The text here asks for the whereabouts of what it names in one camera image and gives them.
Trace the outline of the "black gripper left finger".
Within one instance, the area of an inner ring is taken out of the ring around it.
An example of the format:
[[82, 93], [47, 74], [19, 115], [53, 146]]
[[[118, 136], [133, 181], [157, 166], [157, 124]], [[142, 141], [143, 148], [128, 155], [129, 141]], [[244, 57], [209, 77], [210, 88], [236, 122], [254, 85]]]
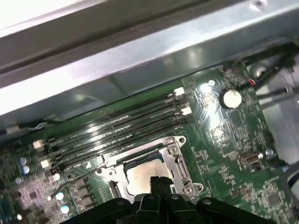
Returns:
[[68, 224], [158, 224], [160, 222], [160, 178], [150, 178], [150, 194], [131, 203], [114, 198], [66, 220]]

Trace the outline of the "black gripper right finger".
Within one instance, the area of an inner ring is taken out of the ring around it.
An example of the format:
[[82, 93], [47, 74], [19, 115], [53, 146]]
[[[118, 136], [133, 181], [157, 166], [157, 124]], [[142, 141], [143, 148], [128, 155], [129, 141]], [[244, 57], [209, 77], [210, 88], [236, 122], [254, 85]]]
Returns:
[[161, 177], [161, 193], [169, 211], [170, 224], [275, 224], [270, 218], [263, 218], [219, 201], [204, 197], [196, 204], [185, 200], [182, 195], [173, 194], [173, 181]]

